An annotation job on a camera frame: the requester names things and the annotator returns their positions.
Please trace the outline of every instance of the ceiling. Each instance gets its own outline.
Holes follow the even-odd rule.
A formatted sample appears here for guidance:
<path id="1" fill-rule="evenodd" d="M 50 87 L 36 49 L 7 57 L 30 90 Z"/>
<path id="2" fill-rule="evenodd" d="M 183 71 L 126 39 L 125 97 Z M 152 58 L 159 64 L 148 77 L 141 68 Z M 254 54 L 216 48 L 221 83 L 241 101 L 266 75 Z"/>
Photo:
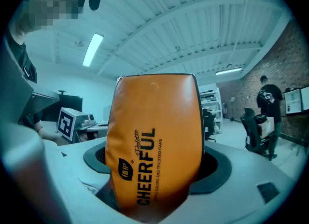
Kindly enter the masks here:
<path id="1" fill-rule="evenodd" d="M 78 20 L 29 34 L 30 57 L 116 80 L 148 73 L 194 73 L 199 84 L 241 78 L 269 51 L 291 19 L 282 0 L 101 0 Z M 83 67 L 94 33 L 104 35 Z M 83 47 L 75 42 L 82 42 Z M 215 75 L 242 67 L 242 71 Z"/>

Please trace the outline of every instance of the black shirt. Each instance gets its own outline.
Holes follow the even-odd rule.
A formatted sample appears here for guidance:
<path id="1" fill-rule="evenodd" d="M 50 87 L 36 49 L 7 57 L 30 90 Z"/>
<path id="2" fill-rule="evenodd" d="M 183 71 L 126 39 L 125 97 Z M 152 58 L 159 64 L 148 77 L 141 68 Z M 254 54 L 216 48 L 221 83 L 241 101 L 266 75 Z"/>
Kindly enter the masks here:
<path id="1" fill-rule="evenodd" d="M 261 108 L 261 113 L 268 117 L 274 117 L 274 122 L 281 121 L 280 100 L 283 100 L 280 89 L 273 84 L 263 86 L 257 95 L 257 106 Z"/>
<path id="2" fill-rule="evenodd" d="M 25 43 L 23 43 L 22 45 L 18 44 L 11 36 L 9 29 L 6 29 L 4 36 L 13 55 L 15 56 L 15 59 L 23 70 L 24 77 L 34 83 L 37 83 L 37 72 L 28 57 Z M 41 117 L 42 112 L 36 113 L 34 115 L 21 117 L 19 120 L 19 124 L 34 128 L 34 125 L 41 120 Z"/>

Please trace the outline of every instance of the monitor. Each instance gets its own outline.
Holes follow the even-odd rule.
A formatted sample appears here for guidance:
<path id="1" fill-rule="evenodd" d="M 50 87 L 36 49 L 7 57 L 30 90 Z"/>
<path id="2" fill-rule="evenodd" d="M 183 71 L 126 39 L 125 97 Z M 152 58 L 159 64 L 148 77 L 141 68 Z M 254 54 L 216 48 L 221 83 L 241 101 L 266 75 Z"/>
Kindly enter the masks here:
<path id="1" fill-rule="evenodd" d="M 287 115 L 297 114 L 302 112 L 300 89 L 294 89 L 284 93 L 285 113 Z"/>
<path id="2" fill-rule="evenodd" d="M 308 111 L 309 110 L 309 86 L 302 88 L 300 92 L 301 92 L 301 101 L 302 101 L 303 111 Z"/>
<path id="3" fill-rule="evenodd" d="M 42 121 L 57 122 L 62 107 L 82 111 L 83 98 L 71 95 L 59 95 L 60 101 L 43 109 Z"/>

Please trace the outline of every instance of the orange pouch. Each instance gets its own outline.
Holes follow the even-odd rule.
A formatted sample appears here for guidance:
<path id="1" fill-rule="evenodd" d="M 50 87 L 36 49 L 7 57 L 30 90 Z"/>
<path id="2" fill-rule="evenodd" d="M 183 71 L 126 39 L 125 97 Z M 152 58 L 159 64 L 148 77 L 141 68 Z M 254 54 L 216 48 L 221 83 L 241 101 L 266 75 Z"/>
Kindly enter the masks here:
<path id="1" fill-rule="evenodd" d="M 159 222 L 188 196 L 197 179 L 204 127 L 191 74 L 119 79 L 109 118 L 105 162 L 121 213 Z"/>

